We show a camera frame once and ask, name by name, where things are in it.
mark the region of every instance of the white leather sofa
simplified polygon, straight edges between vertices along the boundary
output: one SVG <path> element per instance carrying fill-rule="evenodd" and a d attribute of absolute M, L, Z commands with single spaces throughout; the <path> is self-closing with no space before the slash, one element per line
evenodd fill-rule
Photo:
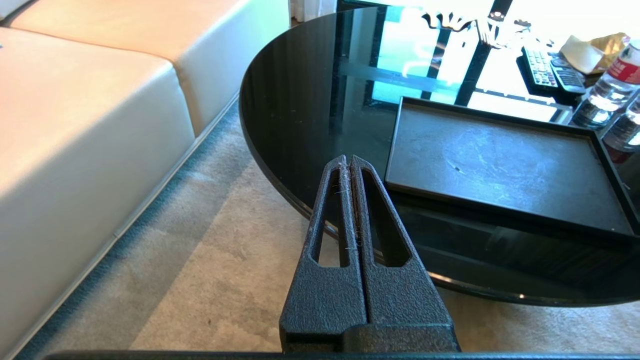
<path fill-rule="evenodd" d="M 236 98 L 288 0 L 0 0 L 0 359 Z"/>

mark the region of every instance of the beige carpet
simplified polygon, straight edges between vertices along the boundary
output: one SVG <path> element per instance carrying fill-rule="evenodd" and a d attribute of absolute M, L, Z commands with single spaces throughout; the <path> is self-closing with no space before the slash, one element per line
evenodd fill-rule
<path fill-rule="evenodd" d="M 307 224 L 251 159 L 234 106 L 19 358 L 279 351 L 278 317 Z M 326 239 L 322 257 L 335 254 Z M 553 308 L 441 294 L 464 351 L 640 352 L 640 302 Z"/>

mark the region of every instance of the black glass table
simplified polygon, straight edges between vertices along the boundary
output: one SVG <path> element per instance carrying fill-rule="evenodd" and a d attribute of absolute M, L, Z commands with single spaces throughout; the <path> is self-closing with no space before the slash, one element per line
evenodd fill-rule
<path fill-rule="evenodd" d="M 529 95 L 518 49 L 492 49 L 475 31 L 431 29 L 416 11 L 362 8 L 314 19 L 272 41 L 247 70 L 240 93 L 247 144 L 306 217 L 331 159 L 355 154 L 384 178 L 401 96 L 533 120 L 570 118 L 566 106 Z M 568 240 L 513 219 L 390 196 L 439 286 L 551 306 L 640 297 L 638 244 Z M 336 233 L 337 210 L 325 219 Z"/>

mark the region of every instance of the tray rim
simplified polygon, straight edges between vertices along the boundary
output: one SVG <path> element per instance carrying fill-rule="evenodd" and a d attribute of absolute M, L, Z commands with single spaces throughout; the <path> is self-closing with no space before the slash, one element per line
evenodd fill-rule
<path fill-rule="evenodd" d="M 586 137 L 591 142 L 591 146 L 595 151 L 596 155 L 598 156 L 598 160 L 602 164 L 602 168 L 604 169 L 605 175 L 607 176 L 609 183 L 611 184 L 611 187 L 614 190 L 616 199 L 618 200 L 618 204 L 622 208 L 623 214 L 626 218 L 627 224 L 629 225 L 629 228 L 632 234 L 619 233 L 617 231 L 610 231 L 606 229 L 601 229 L 599 227 L 593 227 L 590 225 L 578 224 L 578 223 L 570 222 L 567 220 L 560 220 L 560 219 L 548 217 L 545 215 L 530 213 L 520 209 L 493 205 L 483 201 L 465 199 L 463 197 L 446 195 L 446 194 L 441 194 L 437 192 L 429 192 L 426 190 L 418 190 L 415 188 L 403 186 L 403 185 L 389 181 L 388 174 L 389 174 L 390 166 L 393 160 L 394 149 L 396 146 L 397 130 L 399 126 L 401 110 L 403 108 L 403 105 L 405 104 L 421 106 L 424 108 L 434 108 L 436 110 L 442 110 L 442 111 L 454 111 L 456 113 L 461 113 L 464 115 L 481 117 L 483 118 L 483 120 L 487 122 L 492 122 L 492 123 L 507 124 L 507 125 L 516 124 L 518 126 L 524 126 L 524 127 L 534 128 L 534 129 L 546 129 L 548 131 Z M 408 193 L 410 195 L 421 197 L 425 200 L 447 202 L 450 204 L 463 206 L 464 208 L 490 211 L 497 215 L 506 215 L 512 218 L 516 218 L 518 220 L 523 220 L 529 223 L 538 224 L 540 226 L 552 226 L 565 231 L 569 230 L 571 232 L 583 233 L 589 236 L 595 235 L 603 238 L 611 238 L 612 240 L 619 240 L 625 243 L 628 243 L 630 240 L 632 241 L 640 240 L 640 236 L 638 236 L 640 234 L 640 222 L 638 221 L 638 217 L 633 208 L 631 199 L 623 188 L 622 180 L 620 179 L 620 176 L 618 175 L 617 171 L 615 171 L 613 162 L 611 161 L 609 155 L 607 154 L 607 151 L 605 150 L 604 144 L 599 139 L 595 131 L 590 129 L 584 129 L 581 127 L 573 127 L 573 126 L 557 124 L 553 122 L 540 122 L 536 120 L 529 120 L 529 119 L 523 119 L 520 117 L 514 117 L 511 115 L 492 113 L 490 111 L 476 110 L 472 108 L 467 108 L 465 106 L 442 104 L 440 102 L 430 101 L 427 99 L 418 99 L 415 97 L 401 96 L 400 102 L 398 104 L 397 112 L 396 112 L 394 132 L 392 135 L 391 148 L 389 150 L 387 168 L 385 171 L 385 184 L 391 190 L 399 191 L 402 193 Z"/>

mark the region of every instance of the clamp jaw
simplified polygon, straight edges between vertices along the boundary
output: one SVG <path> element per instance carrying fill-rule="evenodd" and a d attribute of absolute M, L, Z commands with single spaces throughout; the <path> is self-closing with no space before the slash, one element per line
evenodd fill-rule
<path fill-rule="evenodd" d="M 340 206 L 340 267 L 319 265 L 327 203 Z M 374 258 L 380 244 L 384 264 Z M 288 352 L 458 352 L 453 321 L 373 166 L 324 168 L 280 317 Z"/>

